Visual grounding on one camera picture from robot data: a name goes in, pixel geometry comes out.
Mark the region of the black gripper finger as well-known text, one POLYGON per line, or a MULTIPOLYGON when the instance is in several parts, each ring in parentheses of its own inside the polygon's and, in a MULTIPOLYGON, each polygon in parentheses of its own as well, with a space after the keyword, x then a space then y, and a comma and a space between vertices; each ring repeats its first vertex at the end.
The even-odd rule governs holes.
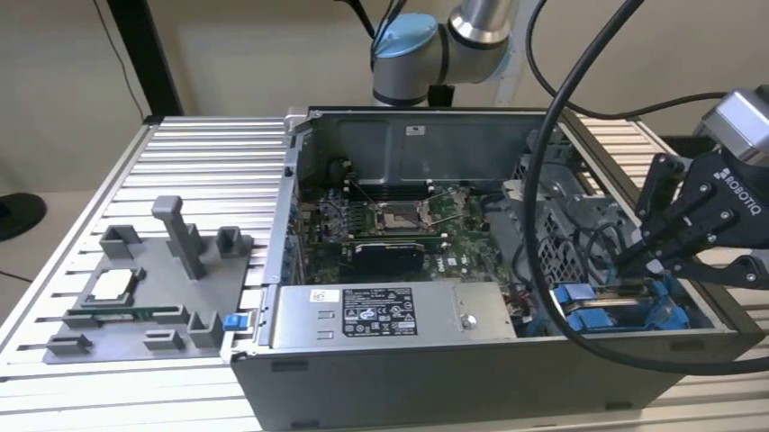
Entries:
POLYGON ((620 273, 645 273, 647 263, 657 258, 656 251, 673 238, 676 222, 671 220, 668 208, 685 173, 687 164, 680 157, 667 153, 655 155, 635 207, 640 237, 616 259, 620 273))
POLYGON ((745 289, 768 288, 768 269, 764 261, 751 255, 739 256, 727 266, 716 267, 695 257, 655 259, 645 264, 652 273, 671 274, 679 279, 703 284, 720 284, 745 289))

